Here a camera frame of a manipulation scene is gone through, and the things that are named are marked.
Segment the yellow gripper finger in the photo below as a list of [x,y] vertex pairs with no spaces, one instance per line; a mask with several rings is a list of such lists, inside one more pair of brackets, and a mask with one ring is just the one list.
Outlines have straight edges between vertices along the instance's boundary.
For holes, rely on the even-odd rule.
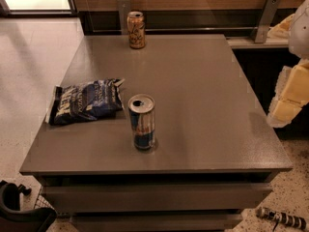
[[290,14],[289,16],[284,18],[280,23],[270,28],[270,30],[267,33],[267,36],[272,39],[275,38],[288,39],[289,29],[293,18],[294,18],[293,14]]
[[309,103],[309,60],[301,59],[297,65],[284,66],[275,86],[267,115],[273,128],[289,125],[302,107]]

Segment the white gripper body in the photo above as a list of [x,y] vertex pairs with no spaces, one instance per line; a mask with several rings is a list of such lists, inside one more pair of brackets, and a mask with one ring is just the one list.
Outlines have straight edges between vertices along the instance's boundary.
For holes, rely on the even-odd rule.
[[296,10],[289,31],[289,51],[302,59],[309,58],[309,0]]

